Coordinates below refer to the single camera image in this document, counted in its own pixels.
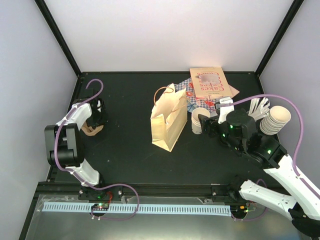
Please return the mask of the brown pulp cup carrier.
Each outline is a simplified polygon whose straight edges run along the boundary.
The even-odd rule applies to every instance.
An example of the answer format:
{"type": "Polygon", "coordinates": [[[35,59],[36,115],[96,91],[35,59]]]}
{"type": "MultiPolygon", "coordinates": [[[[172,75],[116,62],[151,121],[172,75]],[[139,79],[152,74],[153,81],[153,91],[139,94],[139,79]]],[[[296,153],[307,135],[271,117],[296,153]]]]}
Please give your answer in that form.
{"type": "Polygon", "coordinates": [[[92,126],[88,126],[87,123],[85,122],[82,125],[81,130],[84,132],[85,135],[92,137],[98,134],[100,131],[102,131],[103,128],[104,128],[103,125],[99,125],[96,128],[93,128],[92,126]]]}

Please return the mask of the kraft paper bag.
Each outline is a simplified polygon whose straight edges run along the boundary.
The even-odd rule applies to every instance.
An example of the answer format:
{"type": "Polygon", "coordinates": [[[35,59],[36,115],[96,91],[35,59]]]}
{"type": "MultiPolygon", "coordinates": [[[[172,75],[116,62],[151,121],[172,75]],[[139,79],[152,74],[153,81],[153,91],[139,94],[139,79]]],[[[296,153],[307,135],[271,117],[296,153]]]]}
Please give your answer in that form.
{"type": "Polygon", "coordinates": [[[153,96],[150,116],[152,144],[171,152],[187,120],[187,93],[172,83],[160,87],[153,96]]]}

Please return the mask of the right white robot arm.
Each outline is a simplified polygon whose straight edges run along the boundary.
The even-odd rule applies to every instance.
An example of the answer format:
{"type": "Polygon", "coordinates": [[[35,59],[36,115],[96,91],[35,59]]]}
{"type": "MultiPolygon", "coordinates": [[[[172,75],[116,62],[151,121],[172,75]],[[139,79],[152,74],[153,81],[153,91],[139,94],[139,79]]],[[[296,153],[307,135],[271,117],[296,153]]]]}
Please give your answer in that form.
{"type": "Polygon", "coordinates": [[[279,193],[236,176],[227,186],[230,200],[256,202],[289,219],[304,235],[319,238],[320,191],[310,189],[310,180],[293,167],[291,156],[274,137],[259,133],[254,118],[243,109],[229,112],[223,122],[219,122],[218,116],[201,113],[197,118],[203,133],[219,137],[224,145],[261,168],[287,191],[279,193]]]}

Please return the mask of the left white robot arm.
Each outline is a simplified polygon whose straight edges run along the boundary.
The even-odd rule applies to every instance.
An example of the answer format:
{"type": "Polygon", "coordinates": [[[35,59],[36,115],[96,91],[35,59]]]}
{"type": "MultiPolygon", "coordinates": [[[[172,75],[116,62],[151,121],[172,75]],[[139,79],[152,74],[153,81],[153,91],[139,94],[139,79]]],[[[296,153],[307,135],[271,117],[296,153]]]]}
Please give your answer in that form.
{"type": "Polygon", "coordinates": [[[103,177],[85,158],[85,146],[81,131],[89,137],[99,133],[108,122],[106,106],[101,98],[89,102],[74,102],[66,116],[44,129],[47,161],[51,166],[60,165],[79,180],[82,186],[90,187],[89,193],[97,200],[103,199],[108,188],[103,177]]]}

